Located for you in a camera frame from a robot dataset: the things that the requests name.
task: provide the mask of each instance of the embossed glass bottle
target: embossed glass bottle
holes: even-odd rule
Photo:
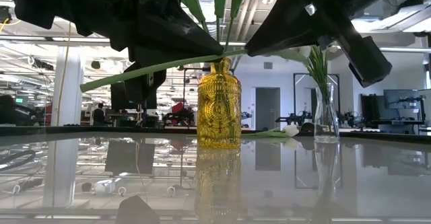
[[[241,83],[230,74],[232,61],[211,64],[198,88],[197,140],[200,147],[240,147]]]
[[[237,223],[241,209],[240,149],[198,148],[195,179],[199,223]]]

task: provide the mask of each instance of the white object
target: white object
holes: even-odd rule
[[[289,137],[293,137],[294,135],[297,135],[299,133],[299,130],[295,125],[287,125],[283,128],[283,131]]]
[[[94,185],[96,194],[112,193],[115,190],[115,182],[112,180],[102,180]]]

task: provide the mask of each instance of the gray door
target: gray door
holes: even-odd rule
[[[256,130],[278,127],[280,88],[256,88]]]

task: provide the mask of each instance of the person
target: person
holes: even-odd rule
[[[98,104],[98,108],[93,111],[93,126],[105,125],[105,113],[102,110],[103,103]]]
[[[0,96],[0,124],[19,124],[19,118],[15,111],[15,100],[12,96]]]

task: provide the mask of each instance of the clear glass vase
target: clear glass vase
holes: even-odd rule
[[[339,142],[334,144],[314,142],[317,172],[319,173],[319,196],[327,200],[335,198],[335,182],[339,163]]]
[[[339,140],[338,116],[333,101],[332,83],[316,87],[317,107],[314,116],[314,139],[320,143],[336,143]]]

